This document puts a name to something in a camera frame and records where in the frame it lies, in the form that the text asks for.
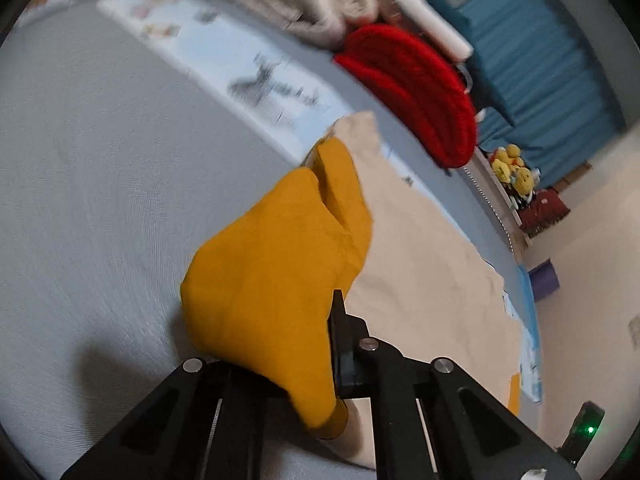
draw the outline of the beige wall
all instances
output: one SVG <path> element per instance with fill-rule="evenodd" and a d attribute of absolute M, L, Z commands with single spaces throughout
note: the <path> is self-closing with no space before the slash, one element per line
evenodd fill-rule
<path fill-rule="evenodd" d="M 551 257 L 561 288 L 539 302 L 542 437 L 559 446 L 585 400 L 606 415 L 578 465 L 596 480 L 640 419 L 640 350 L 628 322 L 640 314 L 640 128 L 576 183 L 571 214 L 534 239 L 530 267 Z"/>

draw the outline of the white tube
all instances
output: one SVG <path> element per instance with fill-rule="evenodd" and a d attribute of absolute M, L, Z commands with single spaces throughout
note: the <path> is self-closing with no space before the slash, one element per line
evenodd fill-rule
<path fill-rule="evenodd" d="M 471 57 L 471 44 L 425 0 L 394 1 L 452 62 L 461 63 Z"/>

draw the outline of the gray mattress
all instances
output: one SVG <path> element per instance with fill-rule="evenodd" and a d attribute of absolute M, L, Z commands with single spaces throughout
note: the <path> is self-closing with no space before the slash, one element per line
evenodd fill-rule
<path fill-rule="evenodd" d="M 327 53 L 218 4 L 375 111 L 522 314 L 504 233 L 465 175 L 436 168 Z M 193 253 L 290 169 L 95 2 L 14 30 L 0 49 L 0 422 L 45 478 L 195 354 L 178 294 Z M 286 405 L 272 408 L 264 478 L 375 478 L 331 459 Z"/>

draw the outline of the blue cloth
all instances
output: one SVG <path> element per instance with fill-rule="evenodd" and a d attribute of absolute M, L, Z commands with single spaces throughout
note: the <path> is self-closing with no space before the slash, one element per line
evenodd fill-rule
<path fill-rule="evenodd" d="M 447 0 L 425 1 L 464 36 L 472 46 L 475 46 L 471 24 L 464 14 L 455 9 Z M 473 55 L 466 61 L 466 69 L 474 82 L 471 89 L 471 99 L 476 109 L 482 110 L 483 108 L 491 107 L 502 115 L 509 124 L 514 124 L 507 103 L 500 94 L 500 91 L 487 77 L 486 71 L 484 70 L 484 63 L 477 51 L 474 51 Z"/>
<path fill-rule="evenodd" d="M 552 186 L 624 130 L 620 105 L 584 34 L 558 0 L 469 0 L 476 49 L 516 127 L 488 110 L 479 144 L 512 142 Z"/>

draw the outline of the silver screw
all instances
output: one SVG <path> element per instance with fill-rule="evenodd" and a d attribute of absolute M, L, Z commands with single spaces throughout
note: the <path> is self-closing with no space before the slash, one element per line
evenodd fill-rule
<path fill-rule="evenodd" d="M 438 359 L 433 366 L 441 374 L 450 374 L 453 371 L 453 363 L 444 357 Z"/>
<path fill-rule="evenodd" d="M 358 343 L 358 345 L 363 350 L 367 350 L 369 352 L 374 351 L 379 346 L 378 345 L 378 340 L 377 339 L 373 339 L 372 337 L 365 337 L 365 338 L 361 339 L 360 342 Z"/>
<path fill-rule="evenodd" d="M 195 357 L 191 359 L 187 359 L 185 362 L 182 363 L 182 369 L 185 372 L 188 372 L 190 374 L 199 372 L 201 368 L 202 368 L 202 361 L 200 361 L 200 359 Z"/>

